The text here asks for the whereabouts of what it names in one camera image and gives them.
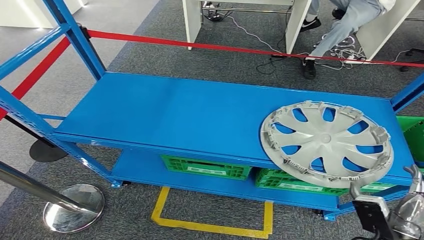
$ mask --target person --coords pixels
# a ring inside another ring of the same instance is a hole
[[[332,11],[334,18],[338,19],[327,36],[310,53],[311,57],[302,60],[303,76],[314,79],[317,75],[315,58],[322,57],[328,50],[343,41],[350,33],[358,31],[359,27],[370,22],[376,17],[390,11],[396,0],[330,0],[336,8]],[[312,0],[300,32],[308,31],[321,26],[318,19],[320,0]]]

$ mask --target red barrier rope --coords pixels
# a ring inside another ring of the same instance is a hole
[[[44,73],[53,65],[53,63],[67,49],[70,42],[64,37],[60,42],[47,54],[47,56],[26,76],[26,78],[15,88],[12,95],[17,99],[22,97],[36,84]],[[0,121],[8,114],[7,111],[0,108]]]
[[[121,34],[121,33],[96,31],[96,30],[88,30],[88,34],[93,38],[123,40],[123,41],[140,42],[140,43],[147,43],[147,44],[171,45],[171,46],[179,46],[179,47],[193,47],[193,48],[198,48],[198,49],[222,50],[222,51],[229,51],[229,52],[240,52],[240,53],[262,54],[262,55],[275,55],[275,56],[294,57],[294,58],[311,57],[311,58],[316,58],[316,59],[346,61],[346,59],[344,59],[344,58],[338,58],[338,57],[332,57],[332,56],[308,56],[308,55],[300,55],[300,54],[278,53],[278,52],[275,52],[275,51],[262,51],[262,50],[248,49],[248,48],[240,48],[240,47],[233,47],[233,46],[222,46],[222,45],[205,44],[205,43],[191,43],[191,42],[169,40],[169,39],[163,39],[163,38],[157,38],[157,37],[135,36],[135,35]],[[352,60],[349,59],[349,61],[359,62],[359,63],[367,63],[367,64],[383,64],[383,65],[424,68],[424,64],[410,63],[410,62],[391,62],[391,61],[374,61],[374,60],[373,61],[367,61],[367,60],[357,60],[357,59],[352,59]]]

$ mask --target black sneaker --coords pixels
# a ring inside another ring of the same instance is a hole
[[[346,12],[341,10],[341,9],[334,8],[332,10],[331,14],[335,19],[342,20],[343,16],[346,14]]]
[[[321,26],[321,21],[316,16],[312,21],[303,20],[302,27],[300,28],[300,32],[308,31],[311,29],[316,29]]]
[[[302,60],[302,71],[303,76],[306,79],[314,79],[317,76],[317,70],[315,69],[315,60]]]

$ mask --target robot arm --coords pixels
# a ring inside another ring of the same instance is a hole
[[[353,205],[362,228],[375,233],[373,238],[352,240],[419,240],[424,226],[424,181],[416,165],[404,167],[412,176],[412,185],[395,209],[389,208],[382,197],[362,195],[356,182],[350,185]]]

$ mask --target gray pants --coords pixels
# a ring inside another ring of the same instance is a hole
[[[338,9],[346,11],[340,21],[336,21],[331,31],[313,50],[310,55],[322,57],[328,50],[343,41],[350,33],[358,31],[359,27],[375,19],[385,9],[378,0],[330,0]],[[308,14],[318,15],[320,0],[312,0]]]

